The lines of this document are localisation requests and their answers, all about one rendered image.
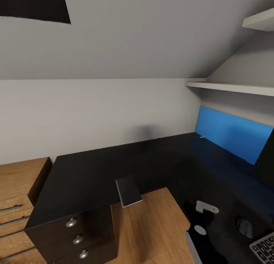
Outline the mouse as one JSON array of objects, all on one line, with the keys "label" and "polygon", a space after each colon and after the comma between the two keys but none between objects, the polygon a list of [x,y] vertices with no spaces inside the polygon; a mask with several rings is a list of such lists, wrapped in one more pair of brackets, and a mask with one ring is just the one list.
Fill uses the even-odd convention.
[{"label": "mouse", "polygon": [[243,235],[252,238],[252,224],[248,220],[240,218],[236,223],[236,227]]}]

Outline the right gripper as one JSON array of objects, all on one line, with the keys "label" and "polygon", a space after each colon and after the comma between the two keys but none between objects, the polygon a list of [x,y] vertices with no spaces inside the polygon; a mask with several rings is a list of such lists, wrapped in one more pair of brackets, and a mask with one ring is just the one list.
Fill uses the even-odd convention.
[{"label": "right gripper", "polygon": [[211,221],[214,221],[214,214],[211,211],[203,210],[203,213],[196,211],[196,207],[188,204],[188,200],[184,203],[184,207],[186,210],[186,215],[192,218],[199,217],[205,222],[206,225],[211,225]]}]

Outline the keyboard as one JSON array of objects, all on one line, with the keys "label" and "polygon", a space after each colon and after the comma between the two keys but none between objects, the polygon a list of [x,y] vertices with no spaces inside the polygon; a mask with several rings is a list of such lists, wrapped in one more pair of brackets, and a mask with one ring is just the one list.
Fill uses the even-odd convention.
[{"label": "keyboard", "polygon": [[251,243],[249,248],[263,264],[274,264],[274,232]]}]

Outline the notebook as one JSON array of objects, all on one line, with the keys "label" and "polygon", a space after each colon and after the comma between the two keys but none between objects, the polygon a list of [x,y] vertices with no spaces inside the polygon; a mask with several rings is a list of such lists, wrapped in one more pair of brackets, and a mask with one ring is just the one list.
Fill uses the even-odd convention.
[{"label": "notebook", "polygon": [[123,207],[143,201],[132,175],[116,180]]}]

